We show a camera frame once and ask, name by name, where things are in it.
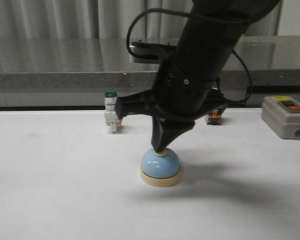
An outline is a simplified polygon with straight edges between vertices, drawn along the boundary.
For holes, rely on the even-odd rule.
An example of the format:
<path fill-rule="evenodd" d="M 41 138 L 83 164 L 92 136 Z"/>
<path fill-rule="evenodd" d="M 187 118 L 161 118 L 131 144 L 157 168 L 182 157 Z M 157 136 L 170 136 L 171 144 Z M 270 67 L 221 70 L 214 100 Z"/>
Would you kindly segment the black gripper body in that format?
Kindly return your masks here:
<path fill-rule="evenodd" d="M 128 96 L 118 97 L 115 112 L 119 119 L 139 114 L 179 122 L 197 120 L 229 103 L 215 81 L 201 81 L 180 71 L 172 60 L 159 65 L 152 88 Z"/>

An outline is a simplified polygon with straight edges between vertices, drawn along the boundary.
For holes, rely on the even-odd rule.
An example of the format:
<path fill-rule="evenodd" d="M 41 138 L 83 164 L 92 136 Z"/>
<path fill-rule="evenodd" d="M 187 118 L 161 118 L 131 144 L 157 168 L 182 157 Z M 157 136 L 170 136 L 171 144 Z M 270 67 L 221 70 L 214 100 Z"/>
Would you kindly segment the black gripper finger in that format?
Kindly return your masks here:
<path fill-rule="evenodd" d="M 158 117 L 152 117 L 151 145 L 155 152 L 163 151 L 171 142 L 180 135 L 194 128 L 195 122 L 181 122 L 166 119 L 161 121 Z"/>

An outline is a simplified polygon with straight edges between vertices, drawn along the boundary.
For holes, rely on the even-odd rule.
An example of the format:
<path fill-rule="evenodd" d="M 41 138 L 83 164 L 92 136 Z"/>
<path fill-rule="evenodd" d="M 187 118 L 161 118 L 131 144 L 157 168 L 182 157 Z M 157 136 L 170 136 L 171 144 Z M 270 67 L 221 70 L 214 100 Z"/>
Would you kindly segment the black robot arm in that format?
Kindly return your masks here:
<path fill-rule="evenodd" d="M 271 12 L 276 0 L 195 0 L 190 12 L 159 13 L 186 17 L 176 46 L 126 42 L 131 56 L 158 63 L 152 88 L 116 100 L 119 119 L 152 117 L 151 144 L 163 151 L 194 127 L 195 120 L 231 104 L 214 88 L 229 56 L 249 26 Z"/>

